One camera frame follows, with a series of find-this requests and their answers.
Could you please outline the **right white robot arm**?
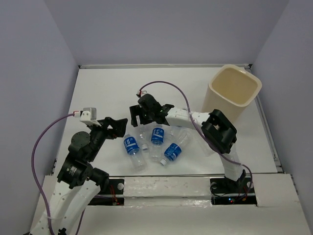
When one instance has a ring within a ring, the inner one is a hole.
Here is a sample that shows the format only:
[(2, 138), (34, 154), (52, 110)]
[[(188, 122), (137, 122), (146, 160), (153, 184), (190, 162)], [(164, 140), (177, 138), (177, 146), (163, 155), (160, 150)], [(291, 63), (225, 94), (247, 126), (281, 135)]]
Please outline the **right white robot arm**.
[(237, 130), (220, 110), (210, 113), (191, 112), (172, 104), (161, 105), (150, 94), (145, 94), (138, 104), (130, 107), (131, 125), (146, 125), (155, 122), (160, 125), (183, 127), (196, 130), (209, 147), (219, 154), (224, 167), (227, 192), (236, 192), (244, 186), (246, 173), (250, 172), (242, 164), (236, 149)]

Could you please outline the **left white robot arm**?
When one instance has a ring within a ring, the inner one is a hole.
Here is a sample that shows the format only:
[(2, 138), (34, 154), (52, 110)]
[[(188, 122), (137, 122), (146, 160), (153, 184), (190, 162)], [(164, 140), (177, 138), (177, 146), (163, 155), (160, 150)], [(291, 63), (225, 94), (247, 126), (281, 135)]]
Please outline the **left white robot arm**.
[(90, 201), (109, 186), (109, 174), (91, 165), (106, 140), (124, 137), (128, 120), (80, 118), (89, 132), (71, 137), (68, 155), (57, 175), (55, 188), (48, 200), (42, 187), (40, 194), (45, 210), (29, 232), (31, 235), (68, 235)]

